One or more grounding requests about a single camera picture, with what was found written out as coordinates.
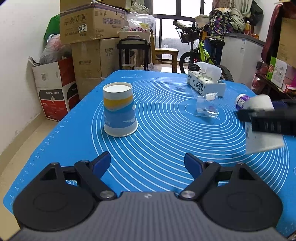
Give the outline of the white tissue box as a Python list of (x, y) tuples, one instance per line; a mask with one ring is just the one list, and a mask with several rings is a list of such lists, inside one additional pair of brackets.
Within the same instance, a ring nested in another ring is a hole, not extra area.
[(187, 83), (200, 95), (217, 93), (218, 97), (224, 97), (226, 83), (220, 80), (221, 75), (221, 68), (197, 62), (188, 66)]

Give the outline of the white paper cup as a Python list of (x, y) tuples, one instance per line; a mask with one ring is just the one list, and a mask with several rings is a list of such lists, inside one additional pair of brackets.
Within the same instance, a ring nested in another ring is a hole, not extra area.
[(245, 153), (254, 154), (285, 146), (283, 136), (275, 133), (276, 125), (266, 118), (266, 114), (274, 111), (272, 101), (267, 95), (250, 98), (243, 106), (249, 111), (249, 122), (245, 123)]

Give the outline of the blue striped paper cup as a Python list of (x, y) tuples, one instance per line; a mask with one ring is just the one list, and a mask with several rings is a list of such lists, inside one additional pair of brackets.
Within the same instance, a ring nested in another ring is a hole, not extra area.
[(112, 137), (126, 137), (138, 127), (132, 85), (113, 82), (103, 87), (104, 131)]

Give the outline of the green white carton box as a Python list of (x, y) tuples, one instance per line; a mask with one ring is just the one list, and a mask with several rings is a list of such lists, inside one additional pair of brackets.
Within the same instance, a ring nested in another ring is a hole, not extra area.
[(288, 64), (282, 60), (272, 57), (270, 60), (267, 79), (277, 87), (282, 88)]

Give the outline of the wooden stool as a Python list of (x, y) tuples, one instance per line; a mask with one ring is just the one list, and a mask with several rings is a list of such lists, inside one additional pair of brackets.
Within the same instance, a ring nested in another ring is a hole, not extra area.
[(175, 48), (157, 48), (155, 46), (153, 33), (151, 35), (151, 49), (153, 64), (170, 64), (172, 72), (177, 73), (179, 50)]

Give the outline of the purple labelled bottle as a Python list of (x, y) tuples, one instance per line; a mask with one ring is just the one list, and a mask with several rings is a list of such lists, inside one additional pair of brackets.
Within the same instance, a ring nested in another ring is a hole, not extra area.
[(236, 97), (235, 107), (237, 110), (243, 109), (245, 102), (250, 100), (250, 97), (246, 94), (240, 94)]

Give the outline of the blue silicone baking mat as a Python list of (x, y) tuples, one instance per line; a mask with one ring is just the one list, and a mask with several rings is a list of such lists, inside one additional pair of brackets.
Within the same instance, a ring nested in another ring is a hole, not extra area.
[[(132, 85), (137, 131), (123, 138), (103, 129), (103, 87), (113, 82)], [(283, 202), (277, 230), (288, 237), (295, 231), (295, 137), (269, 152), (245, 153), (244, 125), (235, 116), (240, 94), (254, 96), (243, 84), (227, 82), (224, 97), (215, 101), (217, 118), (196, 112), (196, 96), (184, 74), (119, 70), (95, 87), (44, 138), (4, 196), (11, 210), (22, 189), (50, 162), (72, 166), (111, 154), (103, 181), (114, 191), (180, 192), (192, 177), (184, 155), (223, 166), (246, 163)]]

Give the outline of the black trolley cart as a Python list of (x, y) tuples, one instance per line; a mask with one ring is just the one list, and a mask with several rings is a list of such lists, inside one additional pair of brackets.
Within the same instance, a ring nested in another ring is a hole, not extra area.
[(150, 43), (145, 39), (130, 37), (117, 44), (120, 70), (147, 70)]

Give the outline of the large cardboard box top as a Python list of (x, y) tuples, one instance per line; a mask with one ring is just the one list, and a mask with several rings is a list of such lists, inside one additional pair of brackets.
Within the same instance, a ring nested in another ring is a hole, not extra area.
[(128, 11), (101, 1), (60, 1), (63, 45), (116, 38)]

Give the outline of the green bicycle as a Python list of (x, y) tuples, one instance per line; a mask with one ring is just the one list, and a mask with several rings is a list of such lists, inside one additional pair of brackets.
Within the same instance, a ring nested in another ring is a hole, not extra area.
[(194, 44), (195, 41), (198, 41), (198, 45), (196, 46), (196, 48), (193, 48), (189, 52), (185, 52), (180, 57), (179, 68), (182, 73), (185, 73), (185, 62), (188, 63), (188, 69), (190, 70), (197, 70), (196, 67), (193, 67), (193, 64), (197, 62), (205, 62), (215, 65), (222, 70), (220, 79), (231, 82), (234, 81), (229, 69), (217, 63), (216, 53), (218, 49), (222, 49), (225, 46), (224, 40), (217, 37), (206, 37), (206, 40), (211, 47), (211, 51), (208, 52), (205, 48), (203, 41), (203, 32), (208, 30), (208, 24), (205, 24), (202, 27), (198, 27), (197, 24), (193, 25), (192, 27), (186, 27), (179, 21), (174, 20), (173, 25), (176, 27), (182, 43)]

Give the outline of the white chest freezer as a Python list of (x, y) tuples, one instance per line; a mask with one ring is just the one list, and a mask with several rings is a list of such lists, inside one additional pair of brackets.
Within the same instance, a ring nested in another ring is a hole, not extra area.
[(228, 68), (234, 82), (251, 87), (264, 42), (245, 34), (224, 35), (221, 65)]

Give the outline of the clear plastic bag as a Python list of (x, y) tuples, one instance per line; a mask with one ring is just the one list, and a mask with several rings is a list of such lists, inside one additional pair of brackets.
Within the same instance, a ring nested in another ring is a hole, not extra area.
[(196, 98), (196, 111), (198, 114), (209, 118), (217, 118), (219, 111), (216, 108), (216, 101), (218, 98), (217, 92), (199, 95)]

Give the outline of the red white appliance box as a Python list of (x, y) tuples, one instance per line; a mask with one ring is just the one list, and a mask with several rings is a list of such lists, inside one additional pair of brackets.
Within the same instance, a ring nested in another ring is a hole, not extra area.
[(29, 62), (46, 118), (61, 121), (80, 101), (72, 58), (41, 65), (30, 57)]

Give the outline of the cardboard box stack lower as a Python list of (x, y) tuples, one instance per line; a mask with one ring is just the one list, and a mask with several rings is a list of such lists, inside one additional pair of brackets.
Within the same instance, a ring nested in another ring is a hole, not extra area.
[(118, 43), (119, 38), (108, 38), (71, 45), (79, 99), (119, 69)]

